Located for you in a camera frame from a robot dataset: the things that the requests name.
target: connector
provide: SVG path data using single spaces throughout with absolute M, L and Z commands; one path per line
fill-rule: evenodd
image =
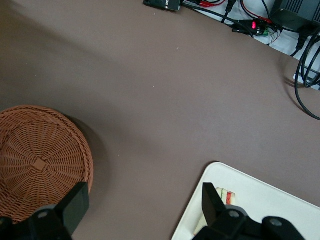
M 235 3 L 236 3 L 237 0 L 228 0 L 228 5 L 226 6 L 225 8 L 225 12 L 226 13 L 231 13 L 232 11 L 232 8 L 234 7 Z
M 144 0 L 143 4 L 164 10 L 178 11 L 180 9 L 180 0 Z
M 225 17 L 228 16 L 228 14 L 232 11 L 232 8 L 234 7 L 237 0 L 228 0 L 228 5 L 225 8 Z

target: brown surface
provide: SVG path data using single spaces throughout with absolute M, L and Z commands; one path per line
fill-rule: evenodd
M 88 142 L 61 113 L 20 105 L 0 112 L 0 216 L 15 223 L 58 204 L 94 166 Z
M 75 240 L 171 239 L 212 161 L 319 206 L 320 122 L 296 106 L 296 60 L 185 8 L 19 3 L 24 16 L 0 15 L 0 107 L 54 108 L 86 134 L 94 183 Z M 301 97 L 320 114 L 319 92 Z

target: red wire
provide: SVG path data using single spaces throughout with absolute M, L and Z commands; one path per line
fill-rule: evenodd
M 215 7 L 215 6 L 219 6 L 221 4 L 223 4 L 226 0 L 223 0 L 222 2 L 219 2 L 217 4 L 211 3 L 209 1 L 201 1 L 200 2 L 200 6 L 204 7 L 204 8 L 211 8 L 211 7 Z
M 226 1 L 226 0 L 223 0 L 222 2 L 219 2 L 219 3 L 215 4 L 215 6 L 221 5 L 221 4 L 223 4 L 225 1 Z
M 248 8 L 246 8 L 244 1 L 241 1 L 241 4 L 243 6 L 243 8 L 250 14 L 252 14 L 253 16 L 256 16 L 257 18 L 259 18 L 260 16 L 254 14 L 252 11 L 249 11 Z

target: brown tabletop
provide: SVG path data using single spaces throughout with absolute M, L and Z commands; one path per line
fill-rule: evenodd
M 320 206 L 320 121 L 297 106 L 297 60 L 184 7 L 16 2 L 0 3 L 0 110 L 53 108 L 86 135 L 75 240 L 171 239 L 213 161 Z M 300 92 L 319 115 L 320 93 Z

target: wicker basket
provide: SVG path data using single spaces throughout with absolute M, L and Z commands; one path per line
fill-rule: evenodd
M 77 182 L 90 191 L 93 173 L 85 137 L 62 114 L 31 105 L 0 112 L 0 217 L 21 222 Z

